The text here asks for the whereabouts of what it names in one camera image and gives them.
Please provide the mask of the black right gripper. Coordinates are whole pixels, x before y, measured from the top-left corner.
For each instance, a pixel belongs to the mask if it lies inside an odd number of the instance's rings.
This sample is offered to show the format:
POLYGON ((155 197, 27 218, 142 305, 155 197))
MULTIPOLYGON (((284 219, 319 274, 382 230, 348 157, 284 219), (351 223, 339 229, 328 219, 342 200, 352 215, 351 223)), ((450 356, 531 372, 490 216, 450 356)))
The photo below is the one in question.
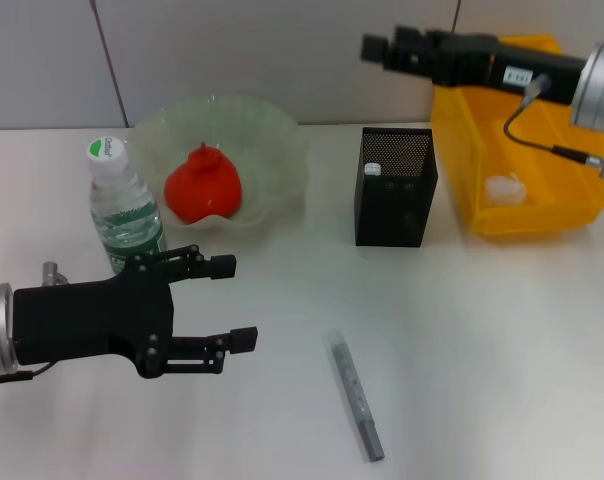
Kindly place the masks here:
POLYGON ((430 76, 436 85, 483 87, 572 102, 586 61, 507 44, 486 34, 397 26, 391 40, 365 35, 360 58, 397 73, 430 76))

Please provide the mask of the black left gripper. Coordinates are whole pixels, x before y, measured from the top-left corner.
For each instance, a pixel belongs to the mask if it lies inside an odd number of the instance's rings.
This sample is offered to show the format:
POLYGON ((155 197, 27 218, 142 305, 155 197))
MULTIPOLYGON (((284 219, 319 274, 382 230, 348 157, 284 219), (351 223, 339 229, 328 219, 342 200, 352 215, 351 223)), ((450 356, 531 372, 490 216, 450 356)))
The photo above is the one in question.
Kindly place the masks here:
POLYGON ((198 245, 136 254, 102 281, 19 289, 13 341, 20 365, 119 355, 145 379, 165 374, 221 374, 228 355, 253 352, 258 329, 207 337, 172 337, 169 283, 234 278, 233 254, 206 258, 198 245))

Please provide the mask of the orange fruit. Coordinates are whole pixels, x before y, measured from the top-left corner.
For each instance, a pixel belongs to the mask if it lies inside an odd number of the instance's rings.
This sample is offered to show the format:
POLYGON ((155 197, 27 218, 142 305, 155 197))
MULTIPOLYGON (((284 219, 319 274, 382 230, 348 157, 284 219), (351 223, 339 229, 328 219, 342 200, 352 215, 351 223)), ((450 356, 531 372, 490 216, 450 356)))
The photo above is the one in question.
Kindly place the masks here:
POLYGON ((233 215, 241 206, 242 185, 230 159, 202 143, 167 177, 163 194, 178 219, 193 224, 208 216, 233 215))

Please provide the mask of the grey marker pen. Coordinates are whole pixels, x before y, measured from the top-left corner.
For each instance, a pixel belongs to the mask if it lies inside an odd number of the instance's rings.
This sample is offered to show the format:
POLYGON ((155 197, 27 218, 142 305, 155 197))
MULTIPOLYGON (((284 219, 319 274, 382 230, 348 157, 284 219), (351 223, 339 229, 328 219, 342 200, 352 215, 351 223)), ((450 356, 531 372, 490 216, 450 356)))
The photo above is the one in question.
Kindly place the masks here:
POLYGON ((339 331, 328 334, 328 343, 368 460, 381 461, 384 449, 348 344, 339 331))

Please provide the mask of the clear green-label water bottle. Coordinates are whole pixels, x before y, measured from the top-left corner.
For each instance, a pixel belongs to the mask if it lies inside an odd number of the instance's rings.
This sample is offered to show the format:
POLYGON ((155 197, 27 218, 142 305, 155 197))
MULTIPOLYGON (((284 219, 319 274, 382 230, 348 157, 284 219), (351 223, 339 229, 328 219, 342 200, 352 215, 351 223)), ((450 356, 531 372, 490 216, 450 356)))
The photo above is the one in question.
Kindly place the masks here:
POLYGON ((87 159, 91 217, 113 272, 120 273, 132 255, 166 250, 156 199, 130 167, 126 142, 99 137, 89 143, 87 159))

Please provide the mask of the white paper ball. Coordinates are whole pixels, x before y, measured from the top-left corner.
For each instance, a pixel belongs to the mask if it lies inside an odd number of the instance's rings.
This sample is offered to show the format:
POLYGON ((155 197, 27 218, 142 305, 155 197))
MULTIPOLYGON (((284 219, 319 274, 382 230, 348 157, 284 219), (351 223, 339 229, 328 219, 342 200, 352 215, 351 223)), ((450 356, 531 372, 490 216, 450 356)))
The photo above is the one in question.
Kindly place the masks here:
POLYGON ((517 206, 525 203, 527 187, 515 173, 490 176, 485 180, 485 199, 493 206, 517 206))

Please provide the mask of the pale green wavy fruit bowl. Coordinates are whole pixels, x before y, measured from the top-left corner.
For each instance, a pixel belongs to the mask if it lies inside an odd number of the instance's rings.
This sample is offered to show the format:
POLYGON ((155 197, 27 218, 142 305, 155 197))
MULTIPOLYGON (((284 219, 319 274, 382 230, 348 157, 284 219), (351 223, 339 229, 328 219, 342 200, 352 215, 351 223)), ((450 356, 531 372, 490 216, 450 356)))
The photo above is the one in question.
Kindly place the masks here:
POLYGON ((126 138, 129 163, 156 197, 163 224, 191 235, 254 230, 299 206, 309 180, 302 127, 276 104, 242 94, 191 96, 140 120, 126 138), (218 148, 238 171, 242 203, 230 217, 185 223, 163 198, 168 176, 201 144, 218 148))

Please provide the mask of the black mesh pen holder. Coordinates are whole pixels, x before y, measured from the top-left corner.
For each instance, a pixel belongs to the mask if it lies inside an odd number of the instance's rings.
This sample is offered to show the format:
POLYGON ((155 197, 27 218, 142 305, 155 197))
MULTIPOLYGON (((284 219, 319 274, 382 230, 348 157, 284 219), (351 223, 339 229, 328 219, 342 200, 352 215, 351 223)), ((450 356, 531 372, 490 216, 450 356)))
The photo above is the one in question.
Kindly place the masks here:
POLYGON ((358 246, 421 246, 438 181, 432 131, 424 128, 362 130, 354 194, 358 246), (379 163, 380 176, 364 165, 379 163))

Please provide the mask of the yellow plastic bin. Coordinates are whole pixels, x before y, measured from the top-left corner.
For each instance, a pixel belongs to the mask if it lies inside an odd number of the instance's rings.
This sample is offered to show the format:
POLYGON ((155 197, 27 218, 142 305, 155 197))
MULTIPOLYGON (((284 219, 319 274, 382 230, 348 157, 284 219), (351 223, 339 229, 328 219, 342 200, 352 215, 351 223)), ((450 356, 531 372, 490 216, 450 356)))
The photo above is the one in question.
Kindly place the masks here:
MULTIPOLYGON (((550 36, 498 38, 562 54, 550 36)), ((584 227, 604 210, 604 180, 595 170, 552 154, 553 146, 604 154, 604 134, 569 123, 570 109, 482 87, 435 85, 431 127, 456 207, 483 236, 557 233, 584 227), (515 173, 524 204, 493 206, 485 180, 515 173)))

